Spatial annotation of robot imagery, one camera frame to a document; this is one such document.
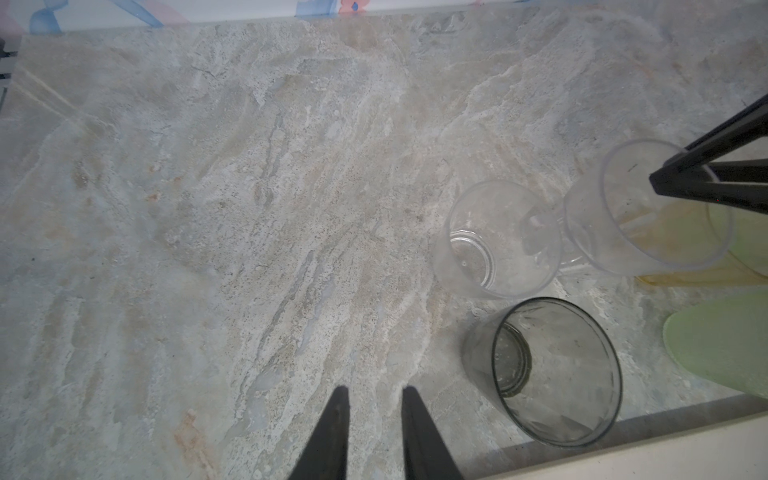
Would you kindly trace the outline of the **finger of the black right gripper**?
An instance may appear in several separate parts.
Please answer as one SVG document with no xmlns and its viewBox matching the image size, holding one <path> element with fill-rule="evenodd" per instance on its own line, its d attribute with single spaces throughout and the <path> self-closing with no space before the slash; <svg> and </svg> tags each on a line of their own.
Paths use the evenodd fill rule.
<svg viewBox="0 0 768 480">
<path fill-rule="evenodd" d="M 723 161 L 721 158 L 767 136 L 767 97 L 695 140 L 650 174 L 661 196 L 725 205 L 767 213 L 767 160 Z"/>
</svg>

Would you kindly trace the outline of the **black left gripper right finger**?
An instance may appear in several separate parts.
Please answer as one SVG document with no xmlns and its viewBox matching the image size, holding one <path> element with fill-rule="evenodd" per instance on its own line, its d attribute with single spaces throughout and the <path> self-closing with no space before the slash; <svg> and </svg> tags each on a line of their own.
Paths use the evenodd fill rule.
<svg viewBox="0 0 768 480">
<path fill-rule="evenodd" d="M 406 479 L 463 479 L 413 386 L 403 389 L 401 421 Z"/>
</svg>

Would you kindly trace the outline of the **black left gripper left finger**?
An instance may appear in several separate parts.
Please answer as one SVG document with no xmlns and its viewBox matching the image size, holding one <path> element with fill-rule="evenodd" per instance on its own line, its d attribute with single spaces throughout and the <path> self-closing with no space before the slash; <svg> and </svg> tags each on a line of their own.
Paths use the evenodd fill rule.
<svg viewBox="0 0 768 480">
<path fill-rule="evenodd" d="M 329 398 L 289 480 L 345 480 L 349 445 L 350 404 L 346 386 Z"/>
</svg>

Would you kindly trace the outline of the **clear plastic cup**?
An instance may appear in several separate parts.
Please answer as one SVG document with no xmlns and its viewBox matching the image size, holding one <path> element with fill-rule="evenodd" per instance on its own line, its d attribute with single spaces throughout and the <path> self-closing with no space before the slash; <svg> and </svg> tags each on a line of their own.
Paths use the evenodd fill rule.
<svg viewBox="0 0 768 480">
<path fill-rule="evenodd" d="M 517 300 L 552 282 L 562 254 L 560 227 L 548 205 L 517 183 L 490 180 L 453 204 L 432 264 L 439 283 L 454 294 Z"/>
<path fill-rule="evenodd" d="M 698 201 L 658 195 L 649 182 L 650 174 L 681 151 L 661 140 L 628 141 L 574 183 L 558 211 L 571 249 L 565 271 L 592 267 L 634 277 L 682 264 L 669 246 L 675 229 L 671 205 Z"/>
</svg>

